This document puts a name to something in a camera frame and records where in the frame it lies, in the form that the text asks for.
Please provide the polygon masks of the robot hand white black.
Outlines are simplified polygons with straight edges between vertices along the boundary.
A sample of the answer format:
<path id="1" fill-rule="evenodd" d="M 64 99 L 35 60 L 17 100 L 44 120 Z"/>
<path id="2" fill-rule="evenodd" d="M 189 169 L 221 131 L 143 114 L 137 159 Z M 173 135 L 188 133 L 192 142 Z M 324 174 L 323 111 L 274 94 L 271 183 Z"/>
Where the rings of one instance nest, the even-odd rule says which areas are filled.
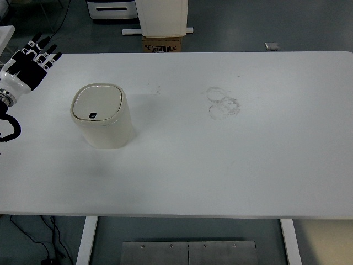
<path id="1" fill-rule="evenodd" d="M 14 98 L 33 91 L 46 77 L 49 69 L 62 54 L 55 53 L 57 45 L 48 47 L 51 38 L 37 33 L 10 58 L 1 69 L 1 90 Z"/>

